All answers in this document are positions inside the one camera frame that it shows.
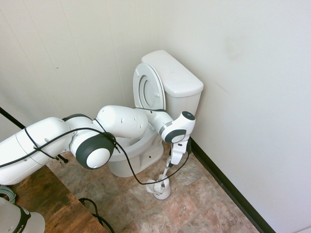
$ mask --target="floor tile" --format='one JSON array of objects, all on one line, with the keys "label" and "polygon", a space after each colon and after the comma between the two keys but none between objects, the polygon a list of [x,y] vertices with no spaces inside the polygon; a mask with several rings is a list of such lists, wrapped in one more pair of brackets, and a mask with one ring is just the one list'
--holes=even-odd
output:
[{"label": "floor tile", "polygon": [[235,210],[232,210],[225,201],[214,204],[202,213],[202,216],[215,233],[234,233],[243,226]]},{"label": "floor tile", "polygon": [[133,221],[132,213],[128,209],[122,195],[119,195],[103,206],[100,206],[98,212],[100,216],[109,222],[116,232],[120,231],[129,222]]},{"label": "floor tile", "polygon": [[187,223],[183,226],[178,233],[214,233],[207,223],[205,222],[204,218],[199,215],[194,220]]},{"label": "floor tile", "polygon": [[245,227],[249,229],[250,233],[259,233],[256,227],[254,227],[254,225],[249,220],[247,220]]},{"label": "floor tile", "polygon": [[[167,143],[163,145],[164,155],[137,175],[140,181],[156,180],[163,173],[171,147]],[[50,169],[77,198],[95,201],[99,214],[116,233],[259,233],[193,154],[170,178],[172,193],[166,200],[154,198],[134,177],[116,177],[108,166],[88,170],[70,152],[62,155],[69,162],[62,167],[53,160]],[[184,154],[168,175],[186,157]],[[95,212],[87,201],[86,207]]]},{"label": "floor tile", "polygon": [[250,233],[249,229],[247,229],[245,226],[242,226],[238,231],[235,233]]},{"label": "floor tile", "polygon": [[158,205],[155,197],[146,191],[144,185],[136,185],[123,193],[124,201],[133,217],[139,217]]},{"label": "floor tile", "polygon": [[186,187],[202,176],[203,173],[201,170],[191,160],[188,160],[182,169],[180,169],[175,175],[177,181],[182,187]]},{"label": "floor tile", "polygon": [[190,184],[186,191],[200,212],[221,200],[221,197],[205,176]]},{"label": "floor tile", "polygon": [[176,229],[199,215],[191,198],[186,192],[179,192],[163,201],[162,207]]},{"label": "floor tile", "polygon": [[[136,174],[136,176],[137,176],[138,180],[141,182],[143,180],[145,180],[145,174],[143,171]],[[115,182],[117,183],[118,188],[121,192],[129,190],[130,188],[132,188],[138,184],[138,182],[134,178],[134,176],[123,178],[123,177],[118,177],[118,176],[113,175],[113,178],[114,178]]]},{"label": "floor tile", "polygon": [[125,227],[123,227],[119,232],[116,233],[139,233],[134,222],[130,222]]},{"label": "floor tile", "polygon": [[139,233],[174,233],[175,229],[160,206],[135,221]]}]

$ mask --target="toilet lid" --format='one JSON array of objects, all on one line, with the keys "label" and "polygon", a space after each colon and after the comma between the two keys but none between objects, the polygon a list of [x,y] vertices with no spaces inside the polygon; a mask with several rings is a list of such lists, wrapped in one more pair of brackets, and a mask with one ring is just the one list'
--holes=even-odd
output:
[{"label": "toilet lid", "polygon": [[133,92],[137,108],[165,109],[165,94],[161,79],[150,65],[142,63],[136,67]]}]

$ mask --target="toilet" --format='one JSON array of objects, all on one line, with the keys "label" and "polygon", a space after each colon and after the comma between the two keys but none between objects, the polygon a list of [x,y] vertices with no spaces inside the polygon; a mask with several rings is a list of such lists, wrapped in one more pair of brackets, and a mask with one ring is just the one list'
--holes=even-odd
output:
[{"label": "toilet", "polygon": [[[135,107],[165,109],[175,120],[182,111],[195,114],[203,83],[164,50],[141,59],[133,76]],[[149,125],[140,138],[116,138],[130,159],[135,174],[143,171],[163,155],[161,136]],[[108,166],[119,177],[133,175],[121,150],[114,150]]]}]

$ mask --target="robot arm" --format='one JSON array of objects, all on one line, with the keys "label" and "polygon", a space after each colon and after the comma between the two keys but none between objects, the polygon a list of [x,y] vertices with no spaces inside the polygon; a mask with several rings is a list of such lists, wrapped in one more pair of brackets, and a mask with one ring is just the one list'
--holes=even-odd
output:
[{"label": "robot arm", "polygon": [[[0,184],[9,185],[22,181],[59,153],[66,151],[68,145],[82,166],[88,169],[99,168],[110,159],[115,147],[115,136],[138,138],[146,131],[148,123],[165,142],[173,144],[171,163],[178,164],[182,154],[186,152],[195,124],[191,113],[182,112],[178,119],[173,120],[163,110],[106,106],[93,121],[82,114],[63,120],[50,117],[1,142]],[[69,131],[70,133],[53,141]]]},{"label": "robot arm", "polygon": [[173,120],[164,110],[138,110],[146,114],[149,123],[161,135],[163,141],[172,143],[171,164],[179,164],[195,125],[194,115],[184,111]]}]

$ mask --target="brown tile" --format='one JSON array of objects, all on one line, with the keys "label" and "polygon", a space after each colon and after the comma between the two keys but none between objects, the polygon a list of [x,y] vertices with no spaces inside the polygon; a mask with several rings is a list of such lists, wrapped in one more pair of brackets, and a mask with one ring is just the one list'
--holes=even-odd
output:
[{"label": "brown tile", "polygon": [[220,201],[202,213],[215,233],[234,233],[243,223],[225,201]]},{"label": "brown tile", "polygon": [[121,194],[108,166],[96,170],[84,168],[82,173],[87,181],[88,196],[94,201],[104,204]]},{"label": "brown tile", "polygon": [[215,178],[210,173],[207,175],[207,178],[215,188],[219,186]]},{"label": "brown tile", "polygon": [[159,178],[160,174],[163,174],[165,169],[165,162],[164,160],[159,160],[146,168],[143,173],[144,173],[144,179],[145,180],[157,180]]},{"label": "brown tile", "polygon": [[206,170],[206,168],[200,163],[200,161],[195,156],[192,157],[192,161],[204,175],[206,176],[210,175],[210,173]]},{"label": "brown tile", "polygon": [[180,186],[178,180],[176,179],[175,176],[171,176],[170,178],[170,186],[171,186],[171,195],[181,192],[183,187]]},{"label": "brown tile", "polygon": [[[143,171],[136,174],[136,176],[141,182],[145,180],[145,174]],[[124,192],[138,184],[134,176],[123,178],[113,175],[113,178],[116,181],[118,188],[121,192]]]},{"label": "brown tile", "polygon": [[214,233],[207,223],[205,222],[204,218],[199,215],[194,220],[187,223],[183,226],[178,233]]},{"label": "brown tile", "polygon": [[135,224],[139,233],[173,233],[175,231],[170,220],[160,206],[140,216]]},{"label": "brown tile", "polygon": [[235,233],[250,233],[250,231],[245,227],[242,226],[238,231],[236,231]]},{"label": "brown tile", "polygon": [[248,218],[245,216],[245,214],[239,209],[239,207],[231,200],[228,198],[226,200],[228,206],[237,214],[238,218],[240,219],[241,223],[244,225],[247,222],[249,222]]},{"label": "brown tile", "polygon": [[224,199],[231,199],[230,197],[229,197],[229,195],[224,191],[224,189],[220,186],[220,185],[217,185],[216,187],[215,187],[215,189],[216,189],[216,191],[218,192],[218,194],[219,194],[219,196],[221,196],[222,198],[224,198]]},{"label": "brown tile", "polygon": [[189,159],[186,164],[175,174],[175,177],[182,187],[186,187],[197,179],[201,178],[203,173],[201,170]]},{"label": "brown tile", "polygon": [[132,214],[122,195],[119,195],[103,206],[100,206],[98,212],[100,216],[109,222],[116,232],[120,231],[129,222],[133,221]]},{"label": "brown tile", "polygon": [[245,227],[249,229],[250,233],[259,233],[256,227],[254,227],[254,225],[249,220],[246,221]]},{"label": "brown tile", "polygon": [[68,159],[68,163],[63,163],[63,166],[59,161],[53,159],[50,161],[50,170],[57,176],[61,181],[66,178],[81,175],[81,165],[76,161],[75,157],[71,152],[62,153],[63,157]]},{"label": "brown tile", "polygon": [[167,158],[170,156],[170,150],[171,150],[171,147],[172,145],[170,143],[166,143],[164,141],[162,141],[162,145],[163,145],[163,148],[164,148],[164,152],[163,152],[163,156],[161,159],[163,159],[164,161],[167,160]]},{"label": "brown tile", "polygon": [[139,233],[134,222],[130,222],[123,227],[118,233]]},{"label": "brown tile", "polygon": [[205,176],[188,185],[186,191],[200,212],[221,200],[221,197]]},{"label": "brown tile", "polygon": [[176,229],[179,229],[199,214],[186,192],[171,195],[163,201],[162,207]]},{"label": "brown tile", "polygon": [[146,191],[146,186],[141,184],[125,191],[123,197],[134,218],[158,205],[156,198]]}]

